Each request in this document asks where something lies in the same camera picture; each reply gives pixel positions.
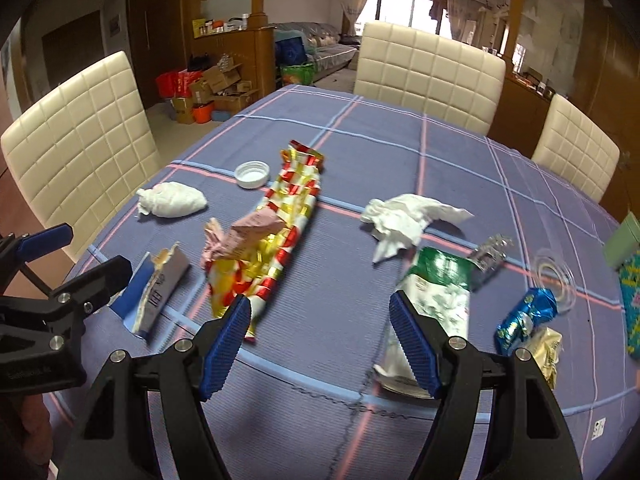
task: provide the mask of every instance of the white tissue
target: white tissue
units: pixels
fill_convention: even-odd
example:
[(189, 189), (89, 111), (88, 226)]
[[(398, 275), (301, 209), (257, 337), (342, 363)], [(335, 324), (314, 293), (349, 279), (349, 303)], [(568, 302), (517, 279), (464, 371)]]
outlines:
[(371, 234), (380, 241), (373, 255), (373, 262), (377, 263), (398, 254), (400, 249), (417, 245), (425, 227), (434, 220), (457, 224), (472, 216), (466, 209), (407, 193), (386, 202), (374, 198), (360, 220), (374, 225)]
[(163, 182), (152, 189), (139, 189), (138, 212), (153, 213), (164, 218), (177, 218), (195, 213), (207, 206), (201, 191), (180, 182)]

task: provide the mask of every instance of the clear plastic lid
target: clear plastic lid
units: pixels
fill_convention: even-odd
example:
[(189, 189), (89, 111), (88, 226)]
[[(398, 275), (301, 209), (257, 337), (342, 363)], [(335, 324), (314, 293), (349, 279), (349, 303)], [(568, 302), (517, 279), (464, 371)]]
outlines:
[(569, 312), (575, 304), (575, 280), (564, 260), (551, 249), (540, 249), (533, 261), (532, 272), (536, 287), (553, 292), (558, 314)]

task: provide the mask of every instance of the cream leather chair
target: cream leather chair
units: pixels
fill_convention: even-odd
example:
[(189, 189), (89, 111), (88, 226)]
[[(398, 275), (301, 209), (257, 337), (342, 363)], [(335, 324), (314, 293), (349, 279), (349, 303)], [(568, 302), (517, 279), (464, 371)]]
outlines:
[(564, 97), (554, 96), (531, 160), (599, 202), (619, 158), (607, 134)]
[(353, 92), (486, 135), (504, 71), (503, 60), (468, 44), (401, 25), (369, 22)]
[(123, 52), (62, 83), (9, 126), (2, 153), (44, 227), (67, 222), (77, 261), (160, 159)]

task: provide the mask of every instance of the green snack bag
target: green snack bag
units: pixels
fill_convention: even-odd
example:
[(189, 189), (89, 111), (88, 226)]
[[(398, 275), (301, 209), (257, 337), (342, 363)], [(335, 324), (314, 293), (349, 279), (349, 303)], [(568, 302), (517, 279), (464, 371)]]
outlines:
[[(419, 314), (437, 319), (449, 336), (468, 337), (469, 276), (474, 264), (431, 247), (421, 249), (398, 283)], [(382, 363), (374, 365), (383, 388), (412, 397), (428, 398), (418, 386), (398, 336), (391, 326)]]

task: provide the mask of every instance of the blue plaid tablecloth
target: blue plaid tablecloth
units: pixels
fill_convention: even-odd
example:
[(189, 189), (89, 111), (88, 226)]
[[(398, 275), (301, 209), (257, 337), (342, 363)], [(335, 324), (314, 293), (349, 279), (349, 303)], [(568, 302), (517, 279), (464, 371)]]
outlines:
[[(145, 252), (177, 240), (193, 264), (148, 343), (127, 332), (108, 308), (86, 320), (87, 384), (46, 396), (56, 456), (111, 351), (125, 348), (133, 356), (162, 351), (210, 319), (198, 268), (204, 222), (216, 217), (228, 228), (249, 212), (262, 192), (236, 186), (234, 168), (263, 160), (275, 176), (279, 152), (290, 139), (324, 153), (322, 191), (257, 327), (257, 343), (241, 349), (224, 389), (204, 404), (232, 477), (408, 477), (435, 408), (381, 391), (372, 379), (388, 323), (388, 298), (406, 263), (399, 255), (374, 266), (376, 241), (361, 229), (358, 216), (372, 198), (412, 192), (475, 215), (458, 227), (432, 224), (423, 245), (465, 254), (496, 233), (515, 241), (507, 265), (472, 295), (469, 339), (481, 350), (494, 350), (495, 327), (531, 284), (538, 250), (552, 249), (573, 271), (575, 306), (550, 323), (562, 333), (564, 347), (555, 394), (584, 477), (596, 478), (640, 413), (638, 366), (625, 352), (620, 286), (602, 256), (603, 240), (617, 222), (559, 177), (490, 139), (410, 110), (303, 86), (279, 90), (234, 116), (152, 181), (202, 190), (206, 210), (183, 219), (139, 219), (131, 200), (74, 267), (71, 275), (116, 254), (135, 266)], [(150, 406), (164, 478), (176, 478), (157, 395), (150, 395)], [(462, 478), (476, 477), (490, 408), (491, 395), (483, 393)], [(592, 440), (594, 422), (601, 418), (606, 418), (604, 434)]]

